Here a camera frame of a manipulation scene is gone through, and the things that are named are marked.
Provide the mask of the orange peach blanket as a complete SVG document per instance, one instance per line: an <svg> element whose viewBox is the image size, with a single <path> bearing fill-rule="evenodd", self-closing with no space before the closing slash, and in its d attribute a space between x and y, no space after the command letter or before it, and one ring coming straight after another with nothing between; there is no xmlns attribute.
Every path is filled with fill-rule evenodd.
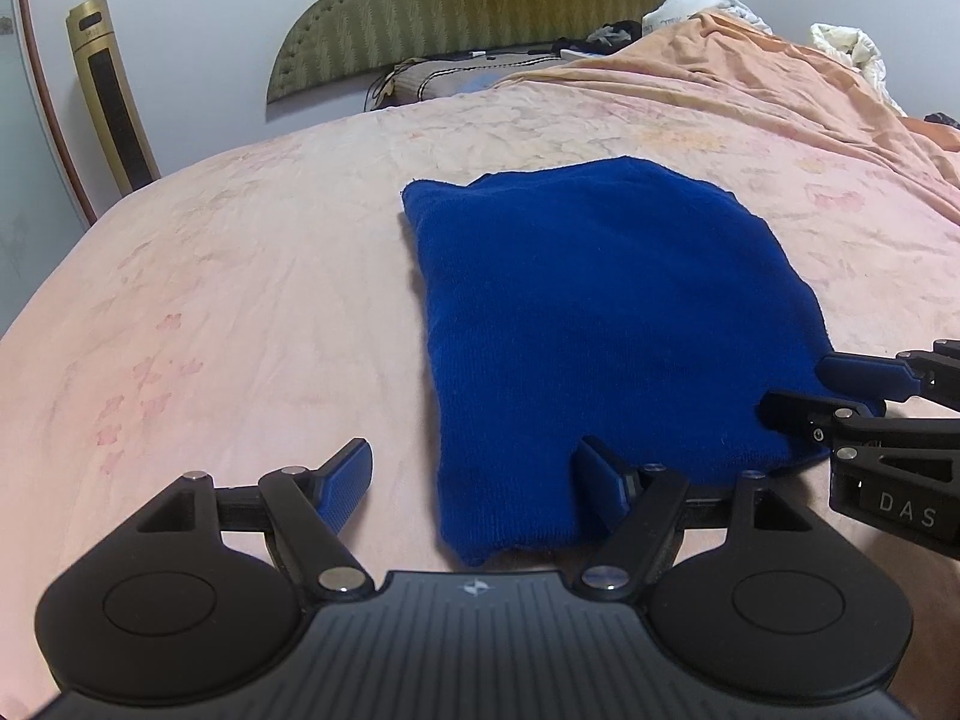
<svg viewBox="0 0 960 720"><path fill-rule="evenodd" d="M893 112L862 76L811 47L702 11L608 57L514 73L719 115L859 160L958 220L958 132Z"/></svg>

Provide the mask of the white quilt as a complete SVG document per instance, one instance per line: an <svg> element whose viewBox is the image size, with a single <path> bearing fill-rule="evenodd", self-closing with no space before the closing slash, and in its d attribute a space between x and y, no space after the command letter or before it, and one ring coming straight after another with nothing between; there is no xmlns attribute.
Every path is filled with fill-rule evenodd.
<svg viewBox="0 0 960 720"><path fill-rule="evenodd" d="M740 0L664 0L658 8L643 16L641 34L647 36L666 26L690 20L702 11L719 11L747 23L758 31L771 34L771 28L765 21Z"/></svg>

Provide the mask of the gold tower fan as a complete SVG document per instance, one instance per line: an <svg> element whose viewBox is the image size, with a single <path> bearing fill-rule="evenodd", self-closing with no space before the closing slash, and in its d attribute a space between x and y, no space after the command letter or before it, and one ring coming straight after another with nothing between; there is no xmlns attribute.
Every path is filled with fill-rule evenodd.
<svg viewBox="0 0 960 720"><path fill-rule="evenodd" d="M157 181L161 172L122 64L106 0L85 0L65 20L76 76L99 145L122 195Z"/></svg>

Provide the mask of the olive green upholstered headboard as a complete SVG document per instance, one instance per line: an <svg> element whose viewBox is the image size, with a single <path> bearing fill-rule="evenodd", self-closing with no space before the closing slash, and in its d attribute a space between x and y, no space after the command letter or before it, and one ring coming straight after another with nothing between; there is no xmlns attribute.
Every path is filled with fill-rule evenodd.
<svg viewBox="0 0 960 720"><path fill-rule="evenodd" d="M664 0L317 0L275 57L265 101L405 59L548 44L613 21L638 21Z"/></svg>

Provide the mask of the pink bed sheet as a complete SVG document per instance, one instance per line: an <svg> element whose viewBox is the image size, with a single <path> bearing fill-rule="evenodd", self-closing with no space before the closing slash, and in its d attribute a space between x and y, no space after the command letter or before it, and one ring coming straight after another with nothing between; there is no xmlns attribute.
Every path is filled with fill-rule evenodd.
<svg viewBox="0 0 960 720"><path fill-rule="evenodd" d="M235 149L119 203L2 341L2 712L52 699L52 580L187 470L254 483L355 436L373 572L446 569L436 408L400 192L630 154L773 229L835 346L958 332L958 138L848 103L582 70Z"/></svg>

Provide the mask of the dark clothes pile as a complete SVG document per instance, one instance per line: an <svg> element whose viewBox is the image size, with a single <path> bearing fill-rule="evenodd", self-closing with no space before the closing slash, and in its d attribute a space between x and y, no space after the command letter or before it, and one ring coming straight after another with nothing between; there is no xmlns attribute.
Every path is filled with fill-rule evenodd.
<svg viewBox="0 0 960 720"><path fill-rule="evenodd" d="M599 26L586 37L558 37L555 43L551 44L551 50L558 55L565 52L576 55L612 55L638 41L641 36L643 27L640 21L613 21Z"/></svg>

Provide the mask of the blue rhinestone-neck sweater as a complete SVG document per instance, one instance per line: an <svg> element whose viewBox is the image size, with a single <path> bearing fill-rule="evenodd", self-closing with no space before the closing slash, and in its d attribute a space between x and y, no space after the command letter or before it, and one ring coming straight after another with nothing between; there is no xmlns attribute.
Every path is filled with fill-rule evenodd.
<svg viewBox="0 0 960 720"><path fill-rule="evenodd" d="M814 291L731 193L636 158L402 193L439 406L439 531L460 561L583 543L569 461L597 437L726 486L818 458L761 397L823 397Z"/></svg>

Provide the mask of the frosted floral wardrobe door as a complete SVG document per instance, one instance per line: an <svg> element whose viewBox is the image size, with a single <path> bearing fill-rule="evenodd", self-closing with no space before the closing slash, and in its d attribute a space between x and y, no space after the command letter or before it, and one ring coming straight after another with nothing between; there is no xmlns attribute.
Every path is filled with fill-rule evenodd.
<svg viewBox="0 0 960 720"><path fill-rule="evenodd" d="M65 158L29 0L2 0L2 327L96 220Z"/></svg>

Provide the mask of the white crumpled duvet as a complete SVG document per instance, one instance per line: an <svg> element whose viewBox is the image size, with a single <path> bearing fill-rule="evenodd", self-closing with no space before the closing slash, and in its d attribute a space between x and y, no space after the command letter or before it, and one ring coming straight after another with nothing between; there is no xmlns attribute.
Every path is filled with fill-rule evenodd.
<svg viewBox="0 0 960 720"><path fill-rule="evenodd" d="M817 50L859 73L885 106L900 117L907 117L905 109L887 89L887 67L882 52L864 29L814 23L809 28L809 39Z"/></svg>

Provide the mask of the beige striped pillow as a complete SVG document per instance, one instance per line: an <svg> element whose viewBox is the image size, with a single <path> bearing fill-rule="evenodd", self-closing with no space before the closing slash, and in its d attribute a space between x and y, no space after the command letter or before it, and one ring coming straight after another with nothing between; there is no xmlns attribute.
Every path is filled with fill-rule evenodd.
<svg viewBox="0 0 960 720"><path fill-rule="evenodd" d="M565 59L551 52L471 52L394 65L368 88L364 109L406 106L430 99L475 93L521 71L558 67Z"/></svg>

